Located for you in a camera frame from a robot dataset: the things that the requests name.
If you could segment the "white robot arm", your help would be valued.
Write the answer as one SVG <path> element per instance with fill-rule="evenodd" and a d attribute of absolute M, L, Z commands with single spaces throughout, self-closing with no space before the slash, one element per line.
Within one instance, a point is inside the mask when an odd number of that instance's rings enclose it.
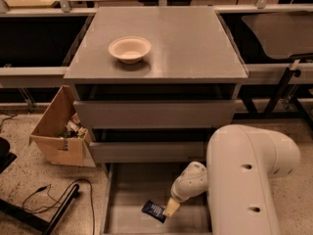
<path fill-rule="evenodd" d="M 213 235 L 281 235 L 269 180 L 292 174 L 300 151 L 287 135 L 231 124 L 209 139 L 206 164 L 191 162 L 171 187 L 164 214 L 205 192 Z"/>

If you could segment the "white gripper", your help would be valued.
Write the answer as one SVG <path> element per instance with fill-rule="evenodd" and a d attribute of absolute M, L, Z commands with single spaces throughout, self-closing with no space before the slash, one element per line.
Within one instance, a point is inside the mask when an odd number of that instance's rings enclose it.
<path fill-rule="evenodd" d="M 164 215 L 166 217 L 173 216 L 179 209 L 180 203 L 184 203 L 191 198 L 190 189 L 186 187 L 173 186 L 171 188 L 171 197 L 172 198 L 168 200 L 164 211 Z"/>

